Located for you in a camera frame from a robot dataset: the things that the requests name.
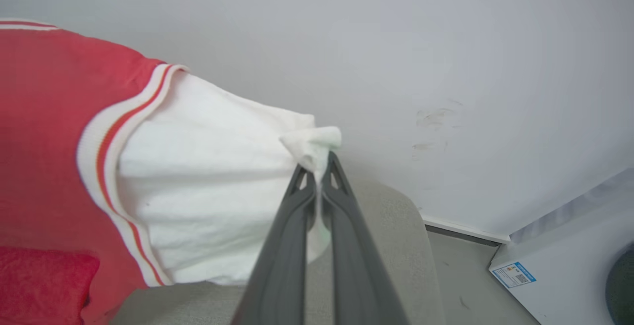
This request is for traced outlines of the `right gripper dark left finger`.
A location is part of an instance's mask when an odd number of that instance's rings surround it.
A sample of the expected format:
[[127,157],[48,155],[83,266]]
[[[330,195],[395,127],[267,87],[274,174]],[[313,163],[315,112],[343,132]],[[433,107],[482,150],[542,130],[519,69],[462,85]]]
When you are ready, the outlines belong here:
[[232,324],[303,325],[307,238],[316,194],[314,176],[297,165]]

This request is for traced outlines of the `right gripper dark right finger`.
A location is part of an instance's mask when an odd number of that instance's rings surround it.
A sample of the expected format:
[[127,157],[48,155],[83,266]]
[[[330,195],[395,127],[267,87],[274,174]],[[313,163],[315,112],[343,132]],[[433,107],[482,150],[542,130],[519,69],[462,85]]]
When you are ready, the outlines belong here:
[[339,158],[328,155],[321,181],[323,216],[331,233],[334,323],[407,325],[390,280]]

